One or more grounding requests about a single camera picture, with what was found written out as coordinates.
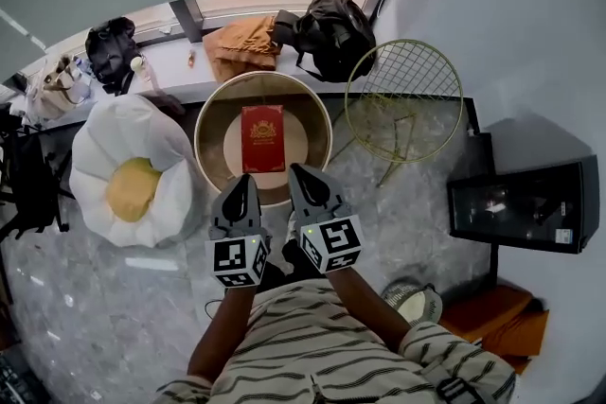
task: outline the white fluffy chair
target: white fluffy chair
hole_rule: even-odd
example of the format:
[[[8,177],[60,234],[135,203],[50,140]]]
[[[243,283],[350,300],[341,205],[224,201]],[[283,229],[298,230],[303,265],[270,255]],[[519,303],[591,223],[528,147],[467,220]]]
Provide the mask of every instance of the white fluffy chair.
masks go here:
[[[203,184],[181,127],[147,99],[135,95],[101,101],[74,138],[72,192],[84,222],[116,246],[153,247],[166,238],[187,237],[201,222]],[[106,199],[108,182],[122,164],[149,159],[162,172],[140,220],[119,218]]]

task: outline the white shelf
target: white shelf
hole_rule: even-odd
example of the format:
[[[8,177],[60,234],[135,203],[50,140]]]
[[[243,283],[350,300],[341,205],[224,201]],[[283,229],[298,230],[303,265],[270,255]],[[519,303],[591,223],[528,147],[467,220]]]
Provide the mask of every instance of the white shelf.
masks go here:
[[[187,59],[189,51],[194,51],[195,62],[189,67]],[[175,96],[182,103],[196,103],[206,101],[210,95],[220,86],[215,80],[208,57],[202,43],[191,44],[187,39],[169,41],[143,47],[141,52],[145,55],[155,72],[159,87],[167,94]],[[277,72],[295,76],[305,82],[316,93],[344,93],[346,83],[321,82],[307,74],[296,66],[296,51],[285,45],[282,53],[277,57]],[[303,65],[310,71],[316,71],[312,56],[307,55]],[[49,121],[45,129],[59,128],[73,123],[79,123],[88,117],[95,103],[107,97],[102,86],[97,82],[92,83],[93,95],[74,110],[65,114],[58,120]],[[134,75],[129,89],[129,94],[153,93],[152,86],[144,83],[137,75]]]

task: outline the white wall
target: white wall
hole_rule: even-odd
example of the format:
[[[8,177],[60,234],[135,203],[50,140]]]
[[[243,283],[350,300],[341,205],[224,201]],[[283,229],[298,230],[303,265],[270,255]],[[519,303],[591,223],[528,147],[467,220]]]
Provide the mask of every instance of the white wall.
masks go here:
[[[497,169],[592,151],[606,174],[606,0],[388,0],[377,36],[418,38],[450,58],[492,131]],[[574,402],[606,373],[603,213],[581,255],[499,252],[500,275],[551,309],[522,402]]]

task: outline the red box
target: red box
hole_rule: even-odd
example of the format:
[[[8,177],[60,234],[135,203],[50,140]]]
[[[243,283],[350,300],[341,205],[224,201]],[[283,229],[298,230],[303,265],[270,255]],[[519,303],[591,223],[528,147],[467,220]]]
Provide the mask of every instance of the red box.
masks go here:
[[[284,110],[281,105],[242,108],[242,172],[282,172]]]

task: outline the gray marble floor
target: gray marble floor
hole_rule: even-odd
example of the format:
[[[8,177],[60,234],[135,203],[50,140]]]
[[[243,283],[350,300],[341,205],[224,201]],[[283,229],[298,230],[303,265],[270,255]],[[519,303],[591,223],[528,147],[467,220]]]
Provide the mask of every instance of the gray marble floor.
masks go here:
[[[342,103],[326,101],[335,116]],[[452,105],[444,105],[437,119],[452,118]],[[351,137],[342,116],[334,133],[336,152]],[[56,132],[48,140],[61,152],[73,134]],[[488,245],[448,236],[446,181],[483,166],[466,119],[436,157],[399,167],[377,187],[387,166],[356,143],[329,166],[362,220],[367,248],[357,268],[372,287],[382,290],[408,275],[446,291],[487,273]],[[289,212],[276,208],[263,216],[275,236],[270,259],[282,267],[277,250]],[[68,233],[49,227],[4,241],[11,311],[24,353],[58,402],[149,402],[157,387],[183,375],[210,321],[205,303],[223,294],[205,270],[207,213],[186,241],[117,248],[87,230],[76,202],[63,200]],[[157,263],[151,260],[161,260],[164,270],[151,269]]]

